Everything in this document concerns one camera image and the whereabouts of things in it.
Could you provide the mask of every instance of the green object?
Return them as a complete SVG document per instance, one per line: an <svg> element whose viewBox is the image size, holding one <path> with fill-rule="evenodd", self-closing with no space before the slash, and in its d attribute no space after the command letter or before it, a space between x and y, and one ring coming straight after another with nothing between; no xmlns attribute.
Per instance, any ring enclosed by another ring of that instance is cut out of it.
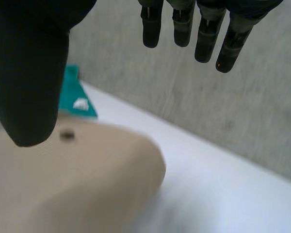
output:
<svg viewBox="0 0 291 233"><path fill-rule="evenodd" d="M97 113L78 80L78 72L77 66L66 66L59 109L80 117L97 118Z"/></svg>

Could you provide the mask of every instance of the beige object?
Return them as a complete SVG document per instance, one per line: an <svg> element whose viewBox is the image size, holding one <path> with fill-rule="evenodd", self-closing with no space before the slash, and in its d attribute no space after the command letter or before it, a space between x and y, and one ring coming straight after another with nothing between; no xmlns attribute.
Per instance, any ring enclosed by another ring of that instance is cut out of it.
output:
<svg viewBox="0 0 291 233"><path fill-rule="evenodd" d="M75 138L62 141L60 132ZM16 147L0 125L0 233L116 233L158 191L165 164L144 136L59 117L50 139Z"/></svg>

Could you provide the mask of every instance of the white surface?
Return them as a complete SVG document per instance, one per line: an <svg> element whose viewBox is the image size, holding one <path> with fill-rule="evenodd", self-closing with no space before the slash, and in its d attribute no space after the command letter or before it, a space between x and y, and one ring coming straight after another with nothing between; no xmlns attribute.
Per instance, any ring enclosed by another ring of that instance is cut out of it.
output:
<svg viewBox="0 0 291 233"><path fill-rule="evenodd" d="M99 121L151 136L167 173L134 233L291 233L291 182L89 85Z"/></svg>

